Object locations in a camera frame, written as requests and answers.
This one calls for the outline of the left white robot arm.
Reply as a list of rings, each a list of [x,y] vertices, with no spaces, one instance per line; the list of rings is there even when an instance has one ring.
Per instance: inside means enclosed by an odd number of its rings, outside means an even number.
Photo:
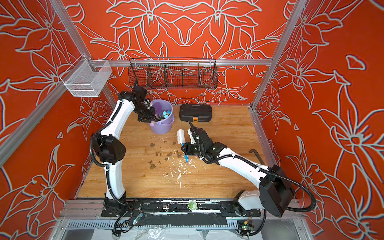
[[[118,101],[107,123],[91,136],[90,155],[95,165],[105,171],[107,192],[104,208],[114,212],[122,212],[136,204],[127,202],[126,190],[123,186],[122,161],[126,147],[120,142],[122,130],[129,116],[137,114],[138,121],[152,123],[159,120],[151,100],[147,98],[147,90],[134,87],[133,90],[118,94]]]

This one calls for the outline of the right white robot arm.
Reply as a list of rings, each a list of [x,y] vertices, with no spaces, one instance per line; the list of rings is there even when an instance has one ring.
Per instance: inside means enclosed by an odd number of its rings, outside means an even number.
[[[282,217],[284,212],[306,213],[315,209],[317,202],[314,194],[302,184],[288,178],[277,165],[268,167],[257,164],[235,153],[228,146],[213,142],[206,131],[190,125],[190,141],[185,140],[184,130],[177,131],[177,140],[185,156],[197,156],[205,164],[217,164],[244,177],[257,187],[255,191],[242,191],[234,199],[238,211],[264,209],[275,217]],[[290,207],[297,186],[306,193],[310,205],[304,208]]]

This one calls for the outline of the purple plastic bucket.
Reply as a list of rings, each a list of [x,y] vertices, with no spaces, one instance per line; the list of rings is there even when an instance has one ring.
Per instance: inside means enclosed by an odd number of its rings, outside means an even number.
[[[155,109],[155,116],[159,117],[160,120],[157,121],[155,125],[151,125],[150,123],[150,129],[157,135],[164,135],[172,129],[175,121],[173,105],[166,100],[153,100],[152,105]],[[163,112],[167,111],[171,111],[172,113],[164,117]]]

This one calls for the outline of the black plastic tool case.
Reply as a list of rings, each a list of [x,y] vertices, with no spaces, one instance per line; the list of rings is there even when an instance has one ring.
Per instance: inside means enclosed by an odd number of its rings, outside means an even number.
[[[213,110],[210,105],[183,104],[180,106],[179,118],[183,122],[210,122],[212,116]]]

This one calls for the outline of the black hex key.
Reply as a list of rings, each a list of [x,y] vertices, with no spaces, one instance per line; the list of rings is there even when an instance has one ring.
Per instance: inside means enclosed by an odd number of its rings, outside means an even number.
[[[251,150],[249,150],[249,153],[250,153],[250,154],[251,154],[251,153],[255,154],[255,156],[256,156],[257,159],[259,160],[260,164],[261,164],[261,165],[265,165],[265,162],[263,161],[261,155],[259,154],[259,152],[258,152],[256,149],[251,149]]]

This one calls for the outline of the green round sticker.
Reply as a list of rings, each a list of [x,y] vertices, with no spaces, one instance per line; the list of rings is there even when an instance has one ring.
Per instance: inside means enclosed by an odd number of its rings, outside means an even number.
[[[190,211],[195,211],[198,208],[198,204],[195,200],[189,200],[188,207]]]

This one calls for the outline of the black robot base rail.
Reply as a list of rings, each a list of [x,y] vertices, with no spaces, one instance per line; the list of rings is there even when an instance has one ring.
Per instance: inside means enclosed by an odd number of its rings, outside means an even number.
[[[190,211],[189,200],[195,200],[198,208]],[[124,208],[122,212],[114,212],[103,208],[102,217],[118,217],[123,219],[137,217],[143,213],[139,220],[139,226],[145,225],[170,225],[170,226],[226,226],[228,220],[233,228],[237,227],[239,221],[256,219],[262,216],[260,210],[242,210],[235,205],[233,199],[187,199],[187,198],[138,198],[127,199],[127,202],[135,201],[136,204]]]

